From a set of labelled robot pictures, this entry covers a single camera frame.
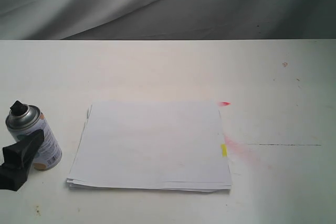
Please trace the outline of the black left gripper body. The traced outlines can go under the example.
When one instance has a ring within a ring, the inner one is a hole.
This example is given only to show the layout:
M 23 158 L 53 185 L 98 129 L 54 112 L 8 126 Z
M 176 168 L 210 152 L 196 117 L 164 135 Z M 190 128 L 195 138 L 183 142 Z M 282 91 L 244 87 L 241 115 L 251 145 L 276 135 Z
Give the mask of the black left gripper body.
M 31 163 L 21 166 L 4 162 L 1 165 L 1 190 L 18 191 L 27 182 Z

